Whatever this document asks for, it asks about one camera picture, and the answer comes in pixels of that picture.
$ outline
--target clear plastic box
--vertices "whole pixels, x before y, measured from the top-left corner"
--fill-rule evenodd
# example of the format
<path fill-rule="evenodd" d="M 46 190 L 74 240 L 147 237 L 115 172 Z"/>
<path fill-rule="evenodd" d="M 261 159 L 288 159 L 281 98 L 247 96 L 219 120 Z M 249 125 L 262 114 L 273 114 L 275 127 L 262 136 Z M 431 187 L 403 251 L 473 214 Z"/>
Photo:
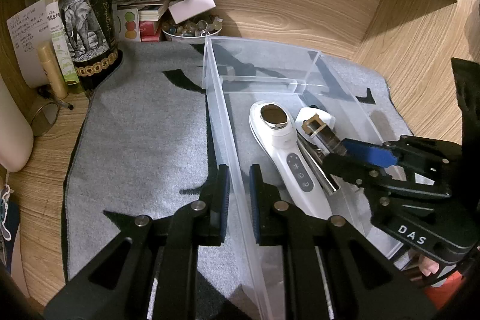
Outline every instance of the clear plastic box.
<path fill-rule="evenodd" d="M 340 139 L 383 142 L 369 117 L 318 50 L 270 41 L 209 37 L 205 42 L 203 82 L 217 164 L 230 167 L 229 237 L 243 290 L 262 319 L 284 319 L 282 256 L 279 247 L 259 247 L 251 223 L 249 167 L 258 163 L 263 179 L 289 195 L 279 173 L 249 127 L 249 110 L 258 100 L 273 100 L 295 118 L 315 105 L 335 116 Z M 334 214 L 347 218 L 387 257 L 397 241 L 370 224 L 370 208 L 361 191 L 343 183 L 328 201 Z"/>

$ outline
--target bowl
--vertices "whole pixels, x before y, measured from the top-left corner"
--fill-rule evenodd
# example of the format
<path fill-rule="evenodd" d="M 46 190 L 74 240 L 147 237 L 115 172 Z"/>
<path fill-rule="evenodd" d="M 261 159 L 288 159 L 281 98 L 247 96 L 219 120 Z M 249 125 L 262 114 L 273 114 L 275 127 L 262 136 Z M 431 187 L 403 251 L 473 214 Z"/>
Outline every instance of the bowl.
<path fill-rule="evenodd" d="M 211 33 L 208 36 L 182 37 L 182 36 L 175 36 L 174 34 L 170 34 L 162 30 L 162 32 L 165 33 L 165 39 L 167 41 L 181 41 L 182 43 L 186 43 L 186 44 L 205 44 L 205 37 L 218 36 L 221 31 L 222 29 L 220 29 L 219 31 L 216 31 L 215 33 Z"/>

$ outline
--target white handheld beauty device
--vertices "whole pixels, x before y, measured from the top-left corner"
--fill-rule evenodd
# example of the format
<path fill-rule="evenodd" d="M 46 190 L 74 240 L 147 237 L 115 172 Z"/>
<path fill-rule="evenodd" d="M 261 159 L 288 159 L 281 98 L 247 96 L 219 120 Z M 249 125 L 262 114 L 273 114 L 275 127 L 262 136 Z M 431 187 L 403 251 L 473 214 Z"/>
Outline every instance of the white handheld beauty device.
<path fill-rule="evenodd" d="M 278 103 L 256 102 L 250 108 L 250 129 L 272 158 L 293 202 L 310 216 L 328 219 L 330 205 L 297 146 L 297 129 L 287 111 Z"/>

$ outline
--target gray felt mat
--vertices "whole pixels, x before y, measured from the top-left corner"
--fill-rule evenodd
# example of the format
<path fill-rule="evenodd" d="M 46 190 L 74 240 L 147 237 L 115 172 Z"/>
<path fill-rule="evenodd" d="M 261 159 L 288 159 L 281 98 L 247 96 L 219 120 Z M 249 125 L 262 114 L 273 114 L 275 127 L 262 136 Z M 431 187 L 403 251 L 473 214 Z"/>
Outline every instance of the gray felt mat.
<path fill-rule="evenodd" d="M 203 56 L 179 43 L 123 43 L 120 49 L 122 64 L 95 91 L 66 180 L 69 279 L 118 233 L 104 210 L 169 216 L 198 199 L 216 175 L 199 87 Z M 347 60 L 327 61 L 354 95 L 367 97 L 363 109 L 384 139 L 410 134 L 379 74 Z M 220 248 L 200 247 L 198 272 L 199 319 L 259 317 L 239 284 L 228 234 Z"/>

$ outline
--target wine bottle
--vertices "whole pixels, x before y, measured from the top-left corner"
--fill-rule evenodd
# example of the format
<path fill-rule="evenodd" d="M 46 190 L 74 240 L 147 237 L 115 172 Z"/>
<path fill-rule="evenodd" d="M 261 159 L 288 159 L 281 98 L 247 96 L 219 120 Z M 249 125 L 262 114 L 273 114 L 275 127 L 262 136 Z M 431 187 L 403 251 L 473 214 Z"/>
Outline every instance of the wine bottle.
<path fill-rule="evenodd" d="M 93 90 L 118 65 L 112 0 L 58 0 L 80 83 Z"/>

